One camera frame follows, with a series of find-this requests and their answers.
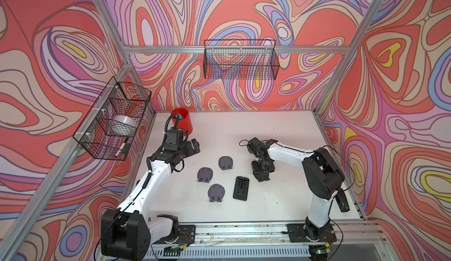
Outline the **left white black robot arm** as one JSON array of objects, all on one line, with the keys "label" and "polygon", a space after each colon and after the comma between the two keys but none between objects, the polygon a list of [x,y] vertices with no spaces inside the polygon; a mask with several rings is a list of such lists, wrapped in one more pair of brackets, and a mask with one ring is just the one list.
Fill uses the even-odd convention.
[{"label": "left white black robot arm", "polygon": [[179,127],[179,113],[167,119],[163,140],[146,158],[147,171],[129,196],[116,208],[106,210],[101,218],[101,236],[96,245],[103,256],[127,261],[141,261],[148,249],[158,241],[177,242],[179,220],[170,214],[152,215],[150,205],[164,181],[179,173],[185,158],[200,152],[197,140]]}]

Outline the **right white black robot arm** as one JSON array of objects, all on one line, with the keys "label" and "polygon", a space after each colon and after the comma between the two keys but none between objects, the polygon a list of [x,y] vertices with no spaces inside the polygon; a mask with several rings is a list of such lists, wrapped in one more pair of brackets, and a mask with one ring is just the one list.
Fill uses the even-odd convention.
[{"label": "right white black robot arm", "polygon": [[297,239],[319,242],[332,233],[330,211],[335,201],[341,212],[350,211],[346,189],[342,188],[345,175],[325,147],[316,150],[301,150],[277,140],[261,141],[254,137],[246,140],[246,147],[255,156],[251,163],[253,175],[258,182],[266,182],[276,168],[276,161],[285,162],[304,171],[312,193],[311,208],[305,223],[299,230],[288,234]]}]

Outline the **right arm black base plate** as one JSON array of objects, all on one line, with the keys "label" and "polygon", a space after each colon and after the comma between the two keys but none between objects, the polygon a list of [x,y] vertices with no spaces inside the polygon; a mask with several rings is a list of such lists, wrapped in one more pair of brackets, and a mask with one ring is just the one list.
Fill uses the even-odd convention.
[{"label": "right arm black base plate", "polygon": [[291,243],[334,243],[337,236],[330,222],[322,228],[317,228],[313,224],[289,223],[286,234]]}]

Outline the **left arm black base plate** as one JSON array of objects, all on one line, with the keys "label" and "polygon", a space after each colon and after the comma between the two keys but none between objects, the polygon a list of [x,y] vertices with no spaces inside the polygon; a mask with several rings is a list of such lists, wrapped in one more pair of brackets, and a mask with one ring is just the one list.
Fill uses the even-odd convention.
[{"label": "left arm black base plate", "polygon": [[195,242],[195,234],[196,234],[196,225],[187,224],[180,225],[178,229],[177,238],[168,240],[166,238],[162,238],[154,243],[154,245],[168,245],[168,246],[182,246],[182,245],[191,245]]}]

